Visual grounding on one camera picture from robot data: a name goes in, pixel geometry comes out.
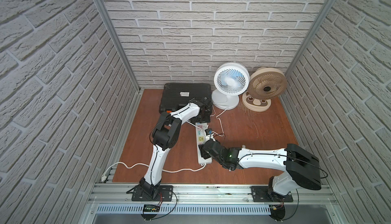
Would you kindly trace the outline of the white power strip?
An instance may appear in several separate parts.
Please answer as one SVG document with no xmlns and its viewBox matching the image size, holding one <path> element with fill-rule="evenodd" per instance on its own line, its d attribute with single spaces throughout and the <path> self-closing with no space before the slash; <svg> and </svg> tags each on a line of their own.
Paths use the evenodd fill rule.
<svg viewBox="0 0 391 224">
<path fill-rule="evenodd" d="M 208 129 L 207 123 L 196 123 L 196 142 L 197 142 L 197 152 L 198 152 L 198 163 L 201 166 L 212 163 L 211 156 L 204 150 L 204 144 L 210 139 L 206 134 L 206 129 Z"/>
</svg>

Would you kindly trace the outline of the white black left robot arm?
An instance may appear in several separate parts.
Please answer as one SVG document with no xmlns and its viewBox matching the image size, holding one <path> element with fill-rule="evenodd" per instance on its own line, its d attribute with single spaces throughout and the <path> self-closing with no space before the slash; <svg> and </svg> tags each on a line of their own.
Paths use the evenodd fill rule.
<svg viewBox="0 0 391 224">
<path fill-rule="evenodd" d="M 151 130 L 150 139 L 154 145 L 150 165 L 139 185 L 143 193 L 154 199 L 159 193 L 162 172 L 170 149 L 178 141 L 181 126 L 187 121 L 209 122 L 212 101 L 203 98 L 198 101 L 192 99 L 183 108 L 168 113 L 162 112 L 156 126 Z"/>
</svg>

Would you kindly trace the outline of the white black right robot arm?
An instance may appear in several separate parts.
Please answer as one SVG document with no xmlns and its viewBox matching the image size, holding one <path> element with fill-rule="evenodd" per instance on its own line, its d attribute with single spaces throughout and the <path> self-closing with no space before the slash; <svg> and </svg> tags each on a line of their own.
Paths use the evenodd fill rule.
<svg viewBox="0 0 391 224">
<path fill-rule="evenodd" d="M 199 146 L 201 157 L 213 159 L 224 169 L 264 168 L 282 171 L 269 179 L 270 198 L 284 198 L 291 191 L 302 187 L 309 190 L 322 188 L 319 159 L 296 144 L 277 150 L 250 150 L 226 148 L 210 139 Z"/>
</svg>

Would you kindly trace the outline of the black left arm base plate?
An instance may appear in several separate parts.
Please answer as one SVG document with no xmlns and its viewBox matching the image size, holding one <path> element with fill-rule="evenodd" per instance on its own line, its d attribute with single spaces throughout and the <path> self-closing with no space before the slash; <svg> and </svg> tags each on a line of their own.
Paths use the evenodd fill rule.
<svg viewBox="0 0 391 224">
<path fill-rule="evenodd" d="M 133 202 L 171 202 L 173 197 L 173 185 L 161 185 L 158 188 L 149 190 L 143 189 L 142 186 L 136 185 L 132 189 Z"/>
</svg>

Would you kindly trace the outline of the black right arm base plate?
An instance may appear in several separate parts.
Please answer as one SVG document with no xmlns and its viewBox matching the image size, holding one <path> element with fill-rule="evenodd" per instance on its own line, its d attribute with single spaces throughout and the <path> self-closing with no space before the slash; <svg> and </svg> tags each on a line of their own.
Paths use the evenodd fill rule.
<svg viewBox="0 0 391 224">
<path fill-rule="evenodd" d="M 287 195 L 280 195 L 278 193 L 273 192 L 268 186 L 251 186 L 250 190 L 253 202 L 293 202 L 293 197 L 291 193 Z"/>
</svg>

